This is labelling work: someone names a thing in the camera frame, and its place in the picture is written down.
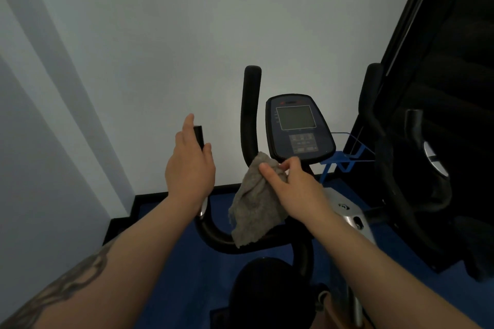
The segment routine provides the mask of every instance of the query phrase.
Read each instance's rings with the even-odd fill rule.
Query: towel
[[[230,224],[235,227],[232,238],[237,247],[258,241],[288,217],[275,191],[259,171],[261,163],[268,163],[287,182],[287,175],[279,168],[278,162],[264,152],[259,152],[228,210]]]

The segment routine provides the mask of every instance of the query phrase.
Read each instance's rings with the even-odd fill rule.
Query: forearm
[[[34,297],[24,314],[16,313],[17,318],[14,314],[5,327],[19,319],[32,320],[35,328],[133,327],[167,257],[192,218],[187,211],[178,210],[182,204],[165,199],[113,244],[105,245],[96,257],[84,260]]]
[[[478,328],[332,211],[308,227],[380,329]]]

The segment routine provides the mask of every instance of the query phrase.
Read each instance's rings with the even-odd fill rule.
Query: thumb
[[[202,154],[204,155],[204,158],[206,159],[206,163],[208,165],[214,166],[213,151],[211,150],[211,143],[206,143],[204,145],[204,148],[202,149]]]
[[[281,196],[283,190],[287,183],[281,181],[281,178],[276,174],[276,172],[271,168],[267,163],[259,164],[259,171],[262,176],[269,182],[269,184],[273,187],[278,197]]]

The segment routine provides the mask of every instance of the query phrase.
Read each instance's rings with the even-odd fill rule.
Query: black baseboard
[[[319,181],[321,175],[315,175],[316,180]],[[335,173],[329,173],[326,176],[325,181],[330,181],[335,178]],[[239,183],[233,183],[230,185],[218,185],[215,186],[211,195],[221,195],[221,194],[232,194],[236,193],[240,188]],[[139,220],[139,211],[141,206],[152,203],[159,203],[163,201],[168,196],[168,191],[163,193],[153,193],[153,194],[142,194],[136,195],[134,198],[134,203],[132,204],[132,209],[130,210],[129,217],[119,217],[110,220],[108,225],[108,230],[106,231],[105,240],[103,245],[114,239],[121,232],[126,230],[128,227],[132,226]]]

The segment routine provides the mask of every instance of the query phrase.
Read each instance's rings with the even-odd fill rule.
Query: tattoo
[[[33,299],[0,324],[0,329],[33,328],[43,311],[53,304],[69,300],[76,292],[96,280],[108,263],[108,252],[116,238],[97,253],[87,257],[58,280],[50,283]]]

